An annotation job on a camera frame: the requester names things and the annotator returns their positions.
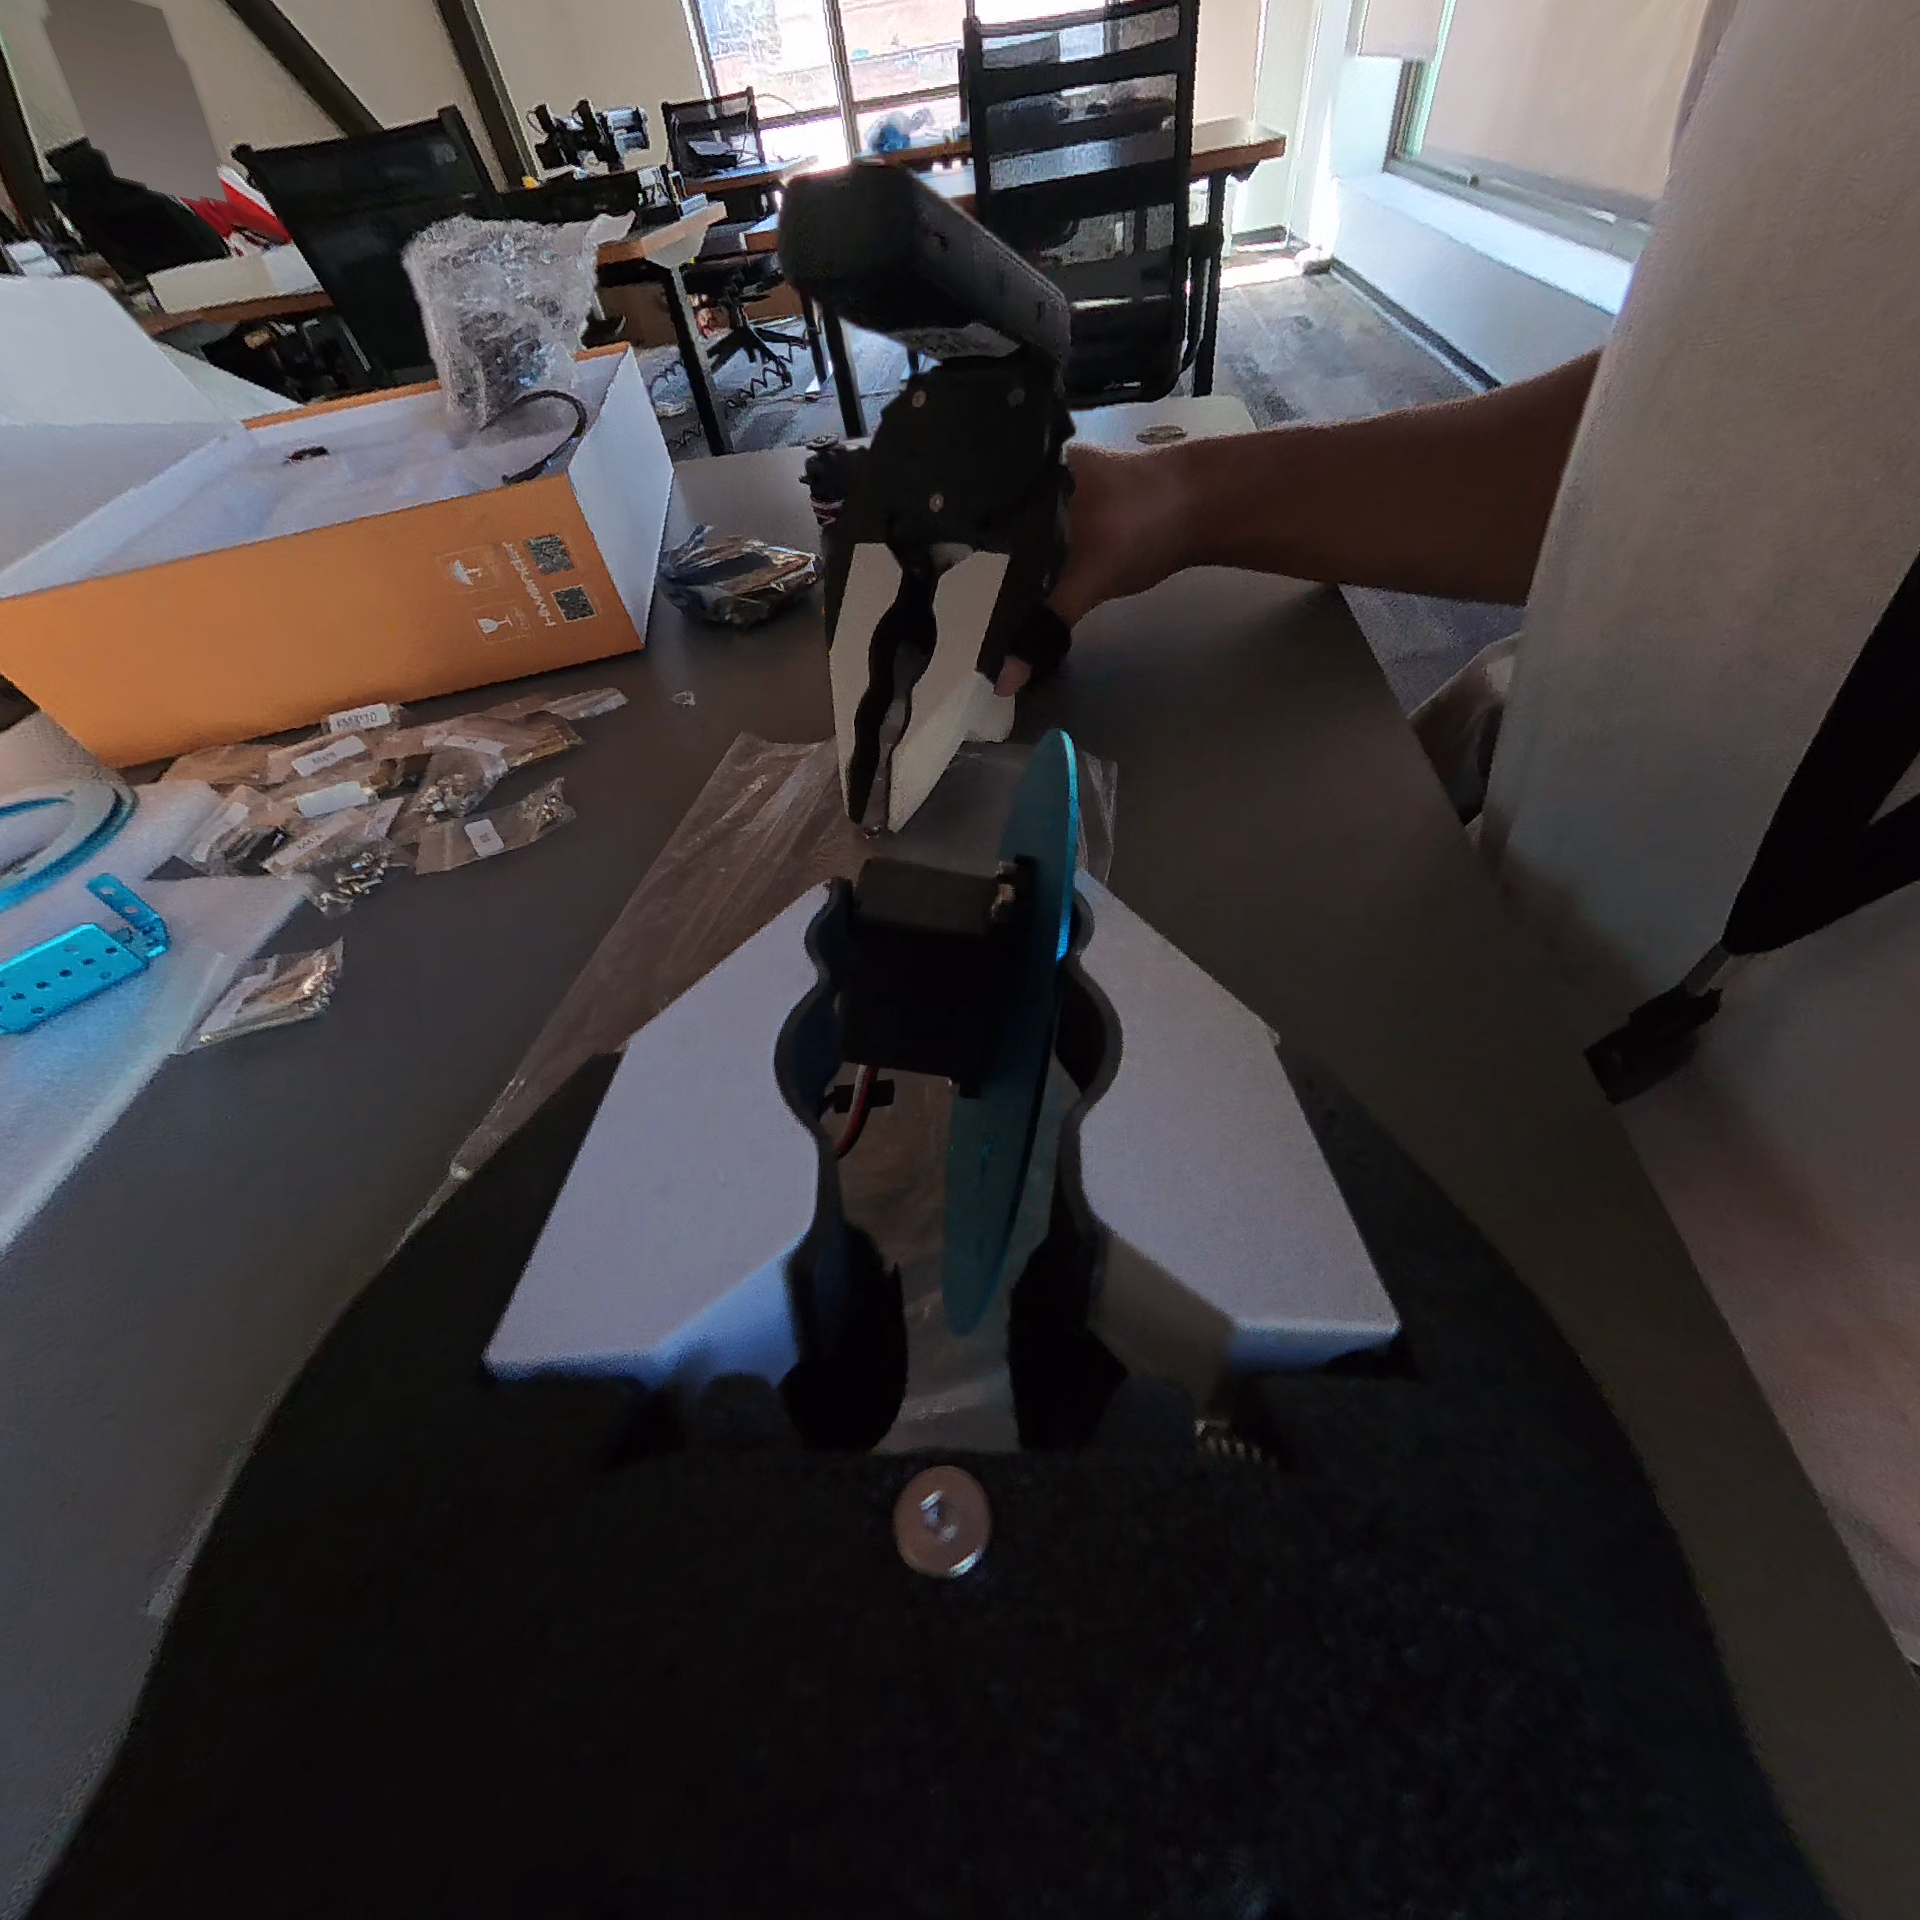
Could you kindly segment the beige window blinds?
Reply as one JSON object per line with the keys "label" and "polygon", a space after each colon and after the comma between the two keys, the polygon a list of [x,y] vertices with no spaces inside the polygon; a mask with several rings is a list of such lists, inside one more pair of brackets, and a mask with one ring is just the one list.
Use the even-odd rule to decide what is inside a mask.
{"label": "beige window blinds", "polygon": [[1400,62],[1388,164],[1593,247],[1640,245],[1668,177],[1706,3],[1369,3]]}

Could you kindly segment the black servo motor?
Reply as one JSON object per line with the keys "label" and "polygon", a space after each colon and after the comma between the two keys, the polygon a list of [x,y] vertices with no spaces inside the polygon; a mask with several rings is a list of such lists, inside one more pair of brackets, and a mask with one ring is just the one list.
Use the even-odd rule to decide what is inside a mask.
{"label": "black servo motor", "polygon": [[843,1061],[936,1073],[977,1097],[1014,1007],[1036,888],[1026,856],[990,873],[868,859],[851,904]]}

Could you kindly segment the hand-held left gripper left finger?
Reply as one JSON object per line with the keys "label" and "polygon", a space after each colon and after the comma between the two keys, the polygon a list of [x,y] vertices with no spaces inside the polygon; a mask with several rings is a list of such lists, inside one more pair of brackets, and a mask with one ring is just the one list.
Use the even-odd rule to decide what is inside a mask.
{"label": "hand-held left gripper left finger", "polygon": [[846,885],[814,885],[632,1036],[487,1347],[499,1379],[785,1381],[857,1261],[824,1128]]}

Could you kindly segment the dark grey desk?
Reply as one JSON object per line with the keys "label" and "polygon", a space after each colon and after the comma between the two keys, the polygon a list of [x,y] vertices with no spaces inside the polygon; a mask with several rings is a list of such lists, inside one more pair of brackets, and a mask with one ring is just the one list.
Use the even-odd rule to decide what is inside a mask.
{"label": "dark grey desk", "polygon": [[[401,1223],[735,726],[818,644],[671,628],[583,823],[401,880],[334,1007],[172,1063],[22,1253],[6,1813],[113,1718],[56,1572],[255,1439],[30,1915],[1915,1915],[1915,1679],[1334,603],[1204,573],[1026,731],[1120,761],[1120,895],[1272,1024],[1403,1319],[1193,1439],[913,1461],[496,1385]],[[671,694],[692,687],[690,710]]]}

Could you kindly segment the orange cardboard box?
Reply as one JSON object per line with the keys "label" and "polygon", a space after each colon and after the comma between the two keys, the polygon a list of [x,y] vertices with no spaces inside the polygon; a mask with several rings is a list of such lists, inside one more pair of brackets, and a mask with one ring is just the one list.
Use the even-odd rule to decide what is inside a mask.
{"label": "orange cardboard box", "polygon": [[2,667],[134,766],[646,644],[674,468],[630,347],[238,420],[106,288],[6,278]]}

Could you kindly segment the pile of clear hardware bags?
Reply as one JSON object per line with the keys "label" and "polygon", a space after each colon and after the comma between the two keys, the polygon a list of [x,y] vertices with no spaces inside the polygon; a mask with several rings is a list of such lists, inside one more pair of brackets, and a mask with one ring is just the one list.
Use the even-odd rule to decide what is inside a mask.
{"label": "pile of clear hardware bags", "polygon": [[167,776],[204,781],[215,806],[179,859],[204,878],[289,880],[339,919],[402,873],[457,873],[570,828],[556,763],[583,745],[582,723],[625,702],[615,687],[524,694],[423,725],[372,704],[287,748],[185,753]]}

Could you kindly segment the blue metal U bracket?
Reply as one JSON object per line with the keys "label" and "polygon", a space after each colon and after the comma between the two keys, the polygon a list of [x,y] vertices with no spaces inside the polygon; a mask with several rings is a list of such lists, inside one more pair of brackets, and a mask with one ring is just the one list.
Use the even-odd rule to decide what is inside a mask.
{"label": "blue metal U bracket", "polygon": [[73,1007],[147,973],[172,949],[160,911],[114,876],[84,880],[111,913],[81,921],[2,963],[2,1032],[32,1032]]}

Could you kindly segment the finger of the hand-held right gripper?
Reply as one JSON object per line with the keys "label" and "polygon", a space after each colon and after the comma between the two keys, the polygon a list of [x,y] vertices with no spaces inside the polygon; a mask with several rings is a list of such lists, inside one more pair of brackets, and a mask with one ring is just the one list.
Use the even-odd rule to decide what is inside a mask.
{"label": "finger of the hand-held right gripper", "polygon": [[1016,726],[1018,702],[999,694],[979,667],[1008,558],[977,551],[950,567],[934,589],[934,647],[906,693],[904,728],[888,759],[890,832],[900,832],[931,797],[960,748],[998,745]]}
{"label": "finger of the hand-held right gripper", "polygon": [[831,639],[833,735],[843,804],[860,829],[896,829],[894,759],[907,718],[907,651],[874,638],[892,614],[904,567],[888,544],[856,544]]}

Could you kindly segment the dark blue plastic bundle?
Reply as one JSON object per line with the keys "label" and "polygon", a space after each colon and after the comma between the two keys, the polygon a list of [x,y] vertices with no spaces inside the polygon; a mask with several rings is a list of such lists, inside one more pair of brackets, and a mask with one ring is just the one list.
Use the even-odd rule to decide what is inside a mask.
{"label": "dark blue plastic bundle", "polygon": [[704,521],[664,551],[657,588],[667,603],[704,623],[754,628],[794,608],[824,573],[822,558],[809,549],[722,534]]}

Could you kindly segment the white foam sheet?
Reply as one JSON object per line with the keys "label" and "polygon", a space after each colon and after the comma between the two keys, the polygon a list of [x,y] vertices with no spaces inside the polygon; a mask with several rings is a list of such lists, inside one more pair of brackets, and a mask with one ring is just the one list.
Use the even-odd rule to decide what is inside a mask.
{"label": "white foam sheet", "polygon": [[167,923],[172,949],[134,981],[2,1041],[2,1244],[44,1208],[185,1040],[188,1025],[299,909],[305,891],[274,878],[166,880],[160,868],[215,811],[204,784],[144,784],[130,823],[88,865],[6,908],[12,958],[82,921],[114,923],[84,880],[107,873]]}

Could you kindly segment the clear plastic bag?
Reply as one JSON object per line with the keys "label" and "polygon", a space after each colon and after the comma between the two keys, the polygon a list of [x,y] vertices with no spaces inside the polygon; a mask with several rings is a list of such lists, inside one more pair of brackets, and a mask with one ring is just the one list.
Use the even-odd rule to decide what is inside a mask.
{"label": "clear plastic bag", "polygon": [[[923,815],[914,819],[904,835],[872,839],[841,809],[833,749],[825,742],[818,748],[776,748],[747,739],[737,742],[687,823],[647,870],[632,911],[609,936],[609,953],[615,953],[618,966],[604,968],[601,975],[586,975],[582,983],[598,1015],[612,1017],[622,989],[646,993],[646,1015],[626,1015],[632,1032],[615,1048],[595,1054],[572,1072],[568,1083],[556,1087],[537,1113],[528,1113],[514,1134],[508,1136],[505,1125],[499,1121],[490,1158],[468,1167],[459,1188],[432,1221],[434,1230],[454,1231],[449,1272],[478,1285],[474,1296],[482,1315],[478,1366],[494,1385],[610,1382],[638,1401],[646,1417],[678,1427],[688,1427],[710,1407],[735,1401],[772,1403],[785,1429],[808,1449],[875,1451],[896,1427],[906,1403],[911,1315],[899,1264],[886,1257],[875,1230],[862,1223],[849,1199],[849,1174],[874,1163],[862,1145],[872,1125],[860,1116],[874,1105],[883,1087],[900,1081],[944,1083],[950,1119],[943,1140],[923,1142],[916,1119],[911,1118],[906,1152],[907,1179],[934,1188],[946,1208],[950,1132],[958,1092],[952,1081],[936,1073],[857,1067],[843,1061],[824,1103],[824,1132],[834,1149],[856,1255],[856,1324],[839,1357],[806,1360],[785,1381],[758,1376],[632,1381],[562,1373],[499,1379],[487,1366],[487,1348],[634,1032],[809,887],[846,885],[856,891],[862,865],[874,856],[900,856],[958,873],[992,873],[999,864],[1002,829],[1032,752],[964,748]],[[834,983],[839,1021],[846,977],[849,949]],[[937,1264],[944,1283],[944,1231],[940,1245]]]}

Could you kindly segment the blue round metal plate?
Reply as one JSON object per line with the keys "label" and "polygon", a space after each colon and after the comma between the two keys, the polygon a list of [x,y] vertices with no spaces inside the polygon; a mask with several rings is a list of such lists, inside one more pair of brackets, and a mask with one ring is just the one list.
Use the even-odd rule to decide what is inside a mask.
{"label": "blue round metal plate", "polygon": [[1051,728],[1024,763],[998,848],[1016,885],[1014,983],[979,1087],[952,1105],[944,1315],[960,1336],[974,1333],[999,1291],[1040,1128],[1073,934],[1080,809],[1073,739]]}

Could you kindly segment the person's right hand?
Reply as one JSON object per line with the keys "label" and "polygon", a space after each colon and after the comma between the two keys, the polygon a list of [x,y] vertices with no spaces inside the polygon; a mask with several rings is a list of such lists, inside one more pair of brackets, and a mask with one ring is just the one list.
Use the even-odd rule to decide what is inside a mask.
{"label": "person's right hand", "polygon": [[1068,446],[1068,545],[1047,616],[1073,632],[1094,611],[1184,568],[1204,476],[1202,440],[1113,449]]}

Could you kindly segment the black metal rack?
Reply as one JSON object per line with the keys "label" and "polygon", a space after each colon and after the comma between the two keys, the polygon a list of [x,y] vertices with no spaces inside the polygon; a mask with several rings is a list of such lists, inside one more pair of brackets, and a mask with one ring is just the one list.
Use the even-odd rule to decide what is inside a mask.
{"label": "black metal rack", "polygon": [[977,216],[1071,309],[1073,406],[1164,400],[1193,356],[1196,3],[964,20]]}

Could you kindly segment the black office chair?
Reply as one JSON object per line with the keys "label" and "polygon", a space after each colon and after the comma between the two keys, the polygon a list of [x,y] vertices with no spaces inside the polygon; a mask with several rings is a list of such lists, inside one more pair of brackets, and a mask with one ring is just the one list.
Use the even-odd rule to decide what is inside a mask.
{"label": "black office chair", "polygon": [[726,329],[710,350],[711,368],[745,356],[751,376],[767,371],[794,383],[788,359],[808,345],[818,380],[827,359],[808,301],[785,280],[776,251],[787,173],[769,160],[752,87],[692,103],[666,103],[667,157],[690,196],[726,208],[700,254],[682,270],[688,301],[713,310]]}
{"label": "black office chair", "polygon": [[459,108],[370,135],[298,147],[236,147],[350,329],[377,385],[432,376],[416,294],[401,254],[457,212],[499,215],[499,192]]}

